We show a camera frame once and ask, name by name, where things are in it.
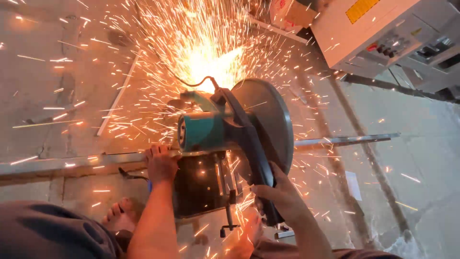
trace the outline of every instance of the dark shorts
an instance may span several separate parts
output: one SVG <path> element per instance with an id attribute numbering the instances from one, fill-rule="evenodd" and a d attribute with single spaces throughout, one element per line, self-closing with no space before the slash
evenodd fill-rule
<path id="1" fill-rule="evenodd" d="M 62 207 L 38 201 L 0 204 L 0 259 L 119 258 L 132 233 L 117 235 L 101 224 Z M 337 258 L 397 259 L 380 251 L 339 249 Z M 262 239 L 251 258 L 297 259 L 296 246 Z"/>

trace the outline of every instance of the cardboard box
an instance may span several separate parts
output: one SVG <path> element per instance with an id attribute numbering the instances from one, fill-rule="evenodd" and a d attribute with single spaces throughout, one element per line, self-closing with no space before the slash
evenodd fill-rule
<path id="1" fill-rule="evenodd" d="M 296 33 L 308 28 L 318 13 L 296 0 L 272 0 L 270 3 L 271 24 L 285 31 Z"/>

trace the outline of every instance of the person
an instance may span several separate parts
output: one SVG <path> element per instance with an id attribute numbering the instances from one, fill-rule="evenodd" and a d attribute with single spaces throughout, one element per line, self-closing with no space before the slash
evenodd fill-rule
<path id="1" fill-rule="evenodd" d="M 180 157 L 169 157 L 164 145 L 145 151 L 153 188 L 140 219 L 130 199 L 114 203 L 101 223 L 65 208 L 38 201 L 0 204 L 0 258 L 179 258 L 173 214 L 173 181 Z M 295 232 L 297 246 L 262 237 L 262 223 L 254 212 L 243 234 L 225 255 L 232 258 L 399 258 L 380 251 L 332 250 L 313 215 L 287 176 L 270 164 L 276 188 L 253 186 L 258 197 L 273 201 Z"/>

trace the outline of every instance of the white machine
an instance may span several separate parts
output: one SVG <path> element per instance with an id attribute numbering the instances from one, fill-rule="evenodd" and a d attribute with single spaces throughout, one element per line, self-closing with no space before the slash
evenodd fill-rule
<path id="1" fill-rule="evenodd" d="M 458 6 L 453 0 L 335 0 L 311 29 L 330 68 L 373 78 L 398 64 L 413 73 L 414 87 L 434 93 L 460 85 Z"/>

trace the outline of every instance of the hand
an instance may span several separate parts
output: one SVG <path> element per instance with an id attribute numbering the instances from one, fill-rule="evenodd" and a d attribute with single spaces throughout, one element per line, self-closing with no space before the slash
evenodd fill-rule
<path id="1" fill-rule="evenodd" d="M 173 183 L 177 169 L 179 168 L 177 161 L 179 161 L 181 156 L 171 158 L 167 146 L 154 144 L 151 148 L 145 150 L 145 158 L 149 180 L 152 182 L 152 185 L 160 182 Z"/>
<path id="2" fill-rule="evenodd" d="M 293 229 L 302 227 L 306 218 L 311 216 L 307 205 L 289 181 L 288 176 L 275 163 L 270 162 L 270 166 L 276 179 L 275 188 L 266 185 L 257 185 L 251 188 L 252 192 L 256 194 L 255 203 L 260 214 L 264 215 L 259 197 L 271 200 L 288 226 Z"/>

